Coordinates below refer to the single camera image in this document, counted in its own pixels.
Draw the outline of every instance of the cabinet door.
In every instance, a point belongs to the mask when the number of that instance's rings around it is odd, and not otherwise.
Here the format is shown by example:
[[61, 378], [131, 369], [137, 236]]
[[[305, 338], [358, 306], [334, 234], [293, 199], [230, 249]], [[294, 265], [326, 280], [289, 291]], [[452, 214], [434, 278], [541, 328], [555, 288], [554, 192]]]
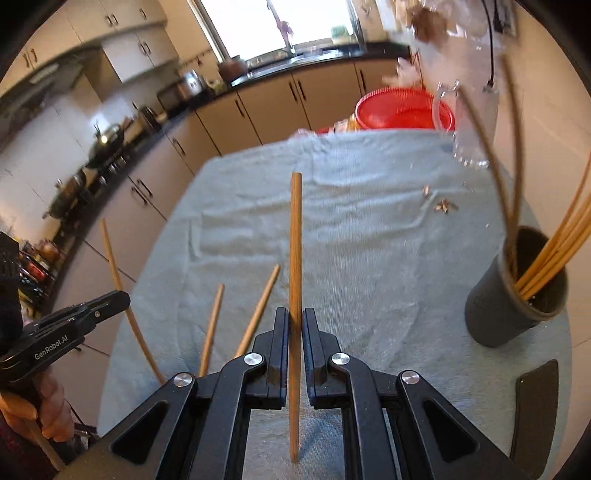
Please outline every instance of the cabinet door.
[[164, 65], [178, 58], [178, 53], [174, 49], [174, 45], [164, 27], [142, 30], [138, 32], [138, 38], [143, 43], [154, 67]]
[[299, 128], [310, 128], [291, 75], [242, 89], [238, 96], [264, 144], [285, 140]]
[[122, 82], [154, 68], [135, 33], [110, 38], [103, 51]]
[[100, 0], [117, 30], [144, 25], [144, 16], [141, 14], [137, 0]]
[[312, 130], [330, 127], [355, 113], [361, 98], [355, 65], [340, 63], [294, 73]]
[[33, 72], [33, 65], [25, 47], [17, 55], [17, 58], [14, 59], [6, 75], [4, 75], [4, 78], [0, 82], [0, 96], [4, 95], [31, 72]]
[[368, 60], [355, 62], [361, 93], [365, 95], [374, 90], [384, 88], [386, 85], [382, 83], [382, 77], [384, 75], [389, 77], [397, 76], [397, 66], [398, 62], [396, 60]]
[[64, 9], [66, 17], [82, 42], [115, 32], [115, 24], [100, 0], [68, 0]]
[[197, 114], [222, 155], [261, 144], [244, 105], [235, 93], [200, 108]]
[[52, 365], [53, 372], [64, 387], [66, 399], [82, 420], [96, 425], [100, 398], [109, 369], [109, 357], [81, 345], [81, 352], [72, 350]]
[[219, 152], [195, 112], [168, 133], [168, 138], [187, 166], [196, 175], [203, 164]]
[[80, 45], [80, 39], [61, 7], [27, 42], [29, 58], [37, 68], [61, 53]]
[[166, 14], [158, 0], [138, 0], [138, 6], [145, 24], [166, 22]]
[[[121, 275], [124, 290], [131, 294], [135, 283]], [[83, 242], [68, 269], [64, 283], [57, 295], [54, 312], [70, 305], [93, 300], [115, 289], [109, 262]], [[113, 351], [119, 324], [125, 319], [125, 313], [100, 322], [86, 335], [85, 343], [107, 355]]]
[[[102, 211], [117, 266], [135, 281], [144, 269], [166, 220], [126, 179]], [[100, 219], [86, 236], [89, 245], [105, 256]]]
[[166, 137], [150, 150], [130, 176], [165, 218], [170, 217], [193, 181], [193, 173]]

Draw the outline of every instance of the wooden stick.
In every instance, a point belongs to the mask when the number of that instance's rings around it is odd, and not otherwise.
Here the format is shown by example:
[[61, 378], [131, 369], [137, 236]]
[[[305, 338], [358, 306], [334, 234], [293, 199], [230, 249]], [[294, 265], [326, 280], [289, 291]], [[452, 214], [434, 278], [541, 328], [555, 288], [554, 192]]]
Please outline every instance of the wooden stick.
[[560, 246], [560, 249], [551, 257], [547, 263], [539, 270], [538, 273], [532, 278], [525, 287], [519, 292], [523, 299], [528, 299], [533, 294], [530, 294], [532, 288], [537, 285], [543, 278], [546, 278], [548, 272], [552, 271], [555, 265], [561, 263], [562, 259], [568, 254], [572, 246], [575, 245], [579, 238], [584, 236], [587, 228], [591, 225], [591, 210], [587, 213], [586, 217], [580, 223], [580, 225], [574, 230], [574, 232], [564, 241]]
[[488, 157], [489, 162], [491, 163], [491, 174], [492, 178], [495, 183], [496, 194], [499, 197], [499, 203], [501, 204], [501, 214], [503, 217], [503, 223], [505, 224], [505, 231], [509, 234], [509, 229], [511, 225], [511, 215], [509, 214], [509, 207], [507, 204], [507, 199], [505, 195], [505, 188], [503, 186], [503, 181], [501, 179], [501, 164], [498, 158], [495, 155], [494, 150], [492, 149], [492, 144], [488, 140], [485, 134], [484, 126], [482, 125], [482, 121], [480, 121], [480, 117], [476, 113], [476, 108], [472, 101], [468, 98], [464, 87], [460, 86], [457, 90], [460, 100], [464, 102], [466, 106], [466, 110], [468, 112], [468, 116], [470, 117], [470, 121], [474, 126], [474, 130], [478, 135], [478, 139], [480, 140], [480, 144]]
[[58, 472], [61, 472], [64, 468], [66, 468], [66, 464], [63, 462], [63, 460], [57, 454], [57, 452], [53, 449], [51, 443], [49, 443], [49, 440], [47, 440], [43, 436], [37, 422], [35, 420], [24, 420], [24, 423], [27, 425], [29, 431], [31, 432], [31, 435], [33, 435], [33, 438], [35, 439], [41, 450], [43, 450], [43, 453], [45, 453], [46, 457], [49, 458], [49, 461], [53, 465], [53, 468], [55, 468]]
[[290, 458], [292, 463], [297, 463], [300, 450], [301, 173], [291, 174], [290, 321], [287, 377], [290, 395]]
[[535, 283], [523, 296], [524, 300], [530, 299], [532, 296], [537, 294], [544, 286], [554, 278], [554, 276], [564, 268], [564, 266], [574, 257], [579, 248], [587, 241], [591, 235], [591, 222], [587, 225], [584, 232], [575, 239], [573, 245], [564, 253], [560, 261], [537, 283]]
[[[113, 282], [115, 283], [115, 288], [117, 290], [123, 290], [123, 285], [121, 283], [121, 277], [119, 276], [119, 270], [117, 269], [117, 264], [115, 263], [115, 256], [113, 254], [113, 249], [111, 248], [111, 240], [109, 239], [109, 232], [107, 231], [107, 222], [104, 218], [100, 221], [100, 229], [102, 230], [102, 233], [103, 233], [103, 242], [105, 243], [105, 252], [107, 254], [107, 260], [109, 261], [109, 266], [111, 267], [111, 275], [113, 277]], [[152, 367], [152, 370], [154, 371], [154, 375], [156, 375], [156, 378], [158, 378], [159, 382], [162, 385], [164, 385], [164, 383], [166, 382], [164, 375], [158, 369], [158, 365], [156, 365], [156, 361], [154, 360], [154, 357], [150, 353], [150, 349], [148, 349], [148, 345], [146, 344], [146, 341], [144, 340], [144, 336], [142, 335], [142, 332], [139, 329], [138, 321], [135, 318], [134, 311], [131, 309], [131, 307], [129, 307], [127, 310], [125, 310], [125, 314], [127, 315], [129, 325], [135, 335], [135, 338], [137, 339], [137, 341], [139, 343], [139, 346], [141, 347], [141, 349], [144, 353], [144, 356], [146, 357], [146, 360], [148, 361], [148, 363]]]
[[[515, 285], [517, 290], [521, 291], [521, 289], [526, 285], [526, 283], [528, 283], [539, 271], [539, 269], [544, 265], [548, 258], [550, 258], [555, 253], [554, 247], [557, 246], [558, 241], [561, 239], [564, 229], [569, 223], [570, 217], [572, 216], [574, 209], [577, 206], [577, 203], [579, 202], [579, 198], [583, 193], [585, 183], [587, 182], [587, 176], [589, 175], [589, 167], [591, 167], [591, 153], [589, 154], [589, 159], [587, 160], [587, 164], [585, 165], [583, 177], [581, 178], [577, 191], [574, 194], [573, 200], [570, 202], [569, 209], [566, 211], [566, 214], [562, 219], [562, 222], [560, 222], [560, 225], [558, 226], [558, 230], [556, 230], [552, 238], [548, 242], [546, 242], [544, 248], [535, 258], [534, 262], [530, 265], [530, 267], [526, 270], [522, 277], [517, 281]], [[587, 197], [586, 202], [591, 202], [591, 194]]]
[[244, 336], [242, 337], [240, 345], [238, 345], [238, 350], [236, 350], [236, 355], [234, 355], [234, 358], [246, 354], [246, 350], [248, 349], [248, 346], [251, 344], [252, 337], [254, 336], [258, 324], [261, 321], [262, 313], [265, 310], [265, 306], [267, 305], [269, 295], [271, 295], [271, 290], [273, 289], [273, 285], [275, 284], [275, 280], [277, 279], [277, 275], [279, 274], [279, 269], [279, 265], [275, 265], [275, 267], [273, 268], [273, 272], [271, 272], [271, 276], [269, 277], [269, 281], [265, 286], [265, 290], [263, 291], [261, 298], [256, 304], [255, 311], [252, 314], [250, 322], [248, 322], [248, 327], [246, 327], [246, 331], [244, 332]]
[[220, 313], [220, 306], [222, 305], [224, 284], [220, 283], [217, 287], [216, 297], [213, 301], [212, 314], [209, 316], [209, 327], [203, 342], [203, 352], [201, 352], [201, 365], [199, 366], [199, 376], [205, 377], [207, 369], [209, 368], [209, 357], [212, 354], [213, 335], [216, 333], [217, 316]]
[[521, 118], [519, 117], [519, 108], [517, 107], [517, 92], [515, 89], [515, 77], [509, 61], [505, 55], [501, 56], [501, 64], [505, 72], [509, 100], [511, 106], [511, 122], [513, 124], [513, 143], [515, 160], [515, 184], [513, 188], [513, 211], [511, 212], [511, 221], [509, 231], [507, 232], [507, 262], [513, 273], [513, 278], [517, 280], [517, 232], [519, 231], [519, 213], [521, 209], [521, 200], [523, 194], [523, 176], [524, 176], [524, 147], [523, 134], [521, 129]]

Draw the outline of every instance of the pot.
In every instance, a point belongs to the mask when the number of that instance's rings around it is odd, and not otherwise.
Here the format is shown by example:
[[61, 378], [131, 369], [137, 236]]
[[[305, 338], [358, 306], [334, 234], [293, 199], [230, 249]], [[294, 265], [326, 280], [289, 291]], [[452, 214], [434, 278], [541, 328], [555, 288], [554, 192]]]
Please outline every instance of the pot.
[[85, 165], [92, 170], [98, 170], [109, 163], [123, 147], [125, 133], [119, 125], [111, 125], [104, 132], [96, 128], [96, 141], [88, 153], [88, 163]]
[[47, 211], [43, 214], [43, 218], [48, 215], [56, 220], [60, 220], [78, 198], [80, 192], [86, 187], [86, 174], [82, 169], [78, 170], [72, 175], [64, 184], [58, 179], [56, 188], [58, 192], [53, 197], [51, 204]]

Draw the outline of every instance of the black countertop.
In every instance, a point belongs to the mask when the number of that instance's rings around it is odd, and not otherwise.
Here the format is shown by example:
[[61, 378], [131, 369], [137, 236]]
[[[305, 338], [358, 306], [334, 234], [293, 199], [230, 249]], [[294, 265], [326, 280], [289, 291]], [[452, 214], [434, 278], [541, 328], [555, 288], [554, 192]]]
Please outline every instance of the black countertop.
[[286, 59], [256, 69], [248, 73], [228, 86], [218, 94], [202, 96], [189, 102], [176, 116], [168, 119], [162, 129], [152, 135], [142, 135], [133, 143], [126, 145], [122, 152], [125, 164], [119, 168], [116, 174], [108, 178], [107, 184], [97, 187], [89, 186], [92, 195], [87, 202], [79, 202], [70, 210], [61, 221], [61, 225], [55, 234], [53, 241], [64, 252], [62, 261], [56, 266], [54, 281], [48, 288], [47, 298], [41, 306], [41, 314], [51, 313], [56, 302], [61, 285], [72, 264], [76, 252], [80, 248], [91, 227], [95, 224], [103, 208], [115, 191], [128, 178], [133, 169], [143, 160], [145, 155], [154, 147], [167, 132], [177, 126], [190, 112], [199, 109], [216, 99], [237, 92], [243, 87], [253, 85], [275, 76], [291, 73], [294, 70], [317, 67], [325, 63], [351, 60], [376, 60], [398, 59], [399, 57], [410, 59], [408, 46], [394, 43], [368, 43], [365, 47], [359, 45], [345, 45], [332, 47], [329, 51], [322, 50], [317, 54], [304, 54], [293, 59]]

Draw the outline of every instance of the table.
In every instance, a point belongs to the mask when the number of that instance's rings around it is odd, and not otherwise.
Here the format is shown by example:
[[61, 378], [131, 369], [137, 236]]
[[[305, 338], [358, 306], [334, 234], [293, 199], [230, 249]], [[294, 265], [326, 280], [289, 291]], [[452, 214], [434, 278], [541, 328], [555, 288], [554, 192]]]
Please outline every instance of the table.
[[[502, 221], [490, 172], [461, 166], [449, 141], [432, 131], [298, 138], [208, 162], [168, 221], [132, 295], [165, 375], [198, 371], [218, 283], [226, 291], [210, 372], [233, 357], [276, 263], [282, 270], [258, 332], [272, 328], [276, 307], [287, 306], [292, 171], [303, 175], [303, 305], [315, 308], [321, 330], [334, 333], [343, 351], [372, 369], [418, 371], [507, 454], [515, 380], [556, 358], [560, 391], [552, 465], [569, 405], [566, 312], [498, 349], [470, 337], [465, 300], [498, 251]], [[459, 209], [435, 212], [442, 197]], [[527, 205], [522, 223], [535, 225]], [[129, 326], [122, 324], [99, 432], [156, 388]], [[298, 465], [289, 461], [287, 433], [286, 409], [253, 411], [245, 479], [343, 478], [340, 413], [313, 411], [304, 383]]]

